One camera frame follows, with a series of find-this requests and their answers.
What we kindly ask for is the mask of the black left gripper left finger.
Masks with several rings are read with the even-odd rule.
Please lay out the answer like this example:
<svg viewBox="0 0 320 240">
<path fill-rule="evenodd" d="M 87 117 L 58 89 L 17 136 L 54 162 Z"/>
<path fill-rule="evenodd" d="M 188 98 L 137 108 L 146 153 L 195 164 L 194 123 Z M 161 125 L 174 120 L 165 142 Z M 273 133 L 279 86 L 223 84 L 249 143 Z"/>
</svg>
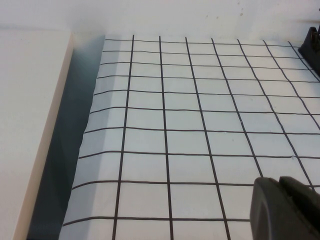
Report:
<svg viewBox="0 0 320 240">
<path fill-rule="evenodd" d="M 303 240 L 308 231 L 297 213 L 279 180 L 254 181 L 249 215 L 254 240 Z"/>
</svg>

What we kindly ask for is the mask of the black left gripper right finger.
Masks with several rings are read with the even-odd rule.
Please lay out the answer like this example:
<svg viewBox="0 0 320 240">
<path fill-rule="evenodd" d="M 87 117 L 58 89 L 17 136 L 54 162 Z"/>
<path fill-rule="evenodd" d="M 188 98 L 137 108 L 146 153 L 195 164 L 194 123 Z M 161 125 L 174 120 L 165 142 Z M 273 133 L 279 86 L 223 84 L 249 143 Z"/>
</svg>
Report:
<svg viewBox="0 0 320 240">
<path fill-rule="evenodd" d="M 307 185 L 290 176 L 281 176 L 279 184 L 297 208 L 297 215 L 302 220 L 308 233 L 303 240 L 314 237 L 320 239 L 320 195 Z"/>
</svg>

